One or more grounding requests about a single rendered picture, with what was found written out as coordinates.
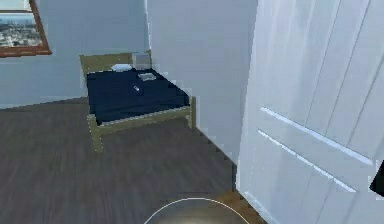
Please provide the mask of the olive wooden bed dark blanket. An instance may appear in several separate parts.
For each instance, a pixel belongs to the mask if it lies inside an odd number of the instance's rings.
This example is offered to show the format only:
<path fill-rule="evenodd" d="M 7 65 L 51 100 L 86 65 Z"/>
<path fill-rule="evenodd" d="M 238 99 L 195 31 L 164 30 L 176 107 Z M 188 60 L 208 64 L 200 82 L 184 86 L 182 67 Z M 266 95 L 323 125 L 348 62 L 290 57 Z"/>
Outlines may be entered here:
<path fill-rule="evenodd" d="M 186 117 L 196 127 L 196 98 L 153 69 L 152 52 L 82 55 L 80 63 L 87 88 L 93 150 L 103 150 L 102 136 Z M 112 71 L 115 64 L 132 69 Z M 156 80 L 142 81 L 138 74 L 153 73 Z"/>

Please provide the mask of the white panelled room door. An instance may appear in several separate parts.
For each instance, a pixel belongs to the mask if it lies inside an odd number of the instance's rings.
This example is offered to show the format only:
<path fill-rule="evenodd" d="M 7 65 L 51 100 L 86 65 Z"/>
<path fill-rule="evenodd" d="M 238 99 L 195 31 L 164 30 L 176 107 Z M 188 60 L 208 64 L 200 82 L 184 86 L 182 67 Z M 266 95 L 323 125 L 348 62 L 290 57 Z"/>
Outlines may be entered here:
<path fill-rule="evenodd" d="M 236 187 L 267 224 L 384 224 L 384 0 L 258 0 Z"/>

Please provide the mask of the brown framed city picture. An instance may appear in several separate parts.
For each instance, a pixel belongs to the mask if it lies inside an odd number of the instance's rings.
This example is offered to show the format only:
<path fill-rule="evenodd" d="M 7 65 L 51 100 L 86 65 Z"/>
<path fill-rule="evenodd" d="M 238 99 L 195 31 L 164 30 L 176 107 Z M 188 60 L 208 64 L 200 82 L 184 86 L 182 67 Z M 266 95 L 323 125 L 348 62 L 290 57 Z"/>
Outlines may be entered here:
<path fill-rule="evenodd" d="M 0 58 L 51 55 L 38 0 L 0 0 Z"/>

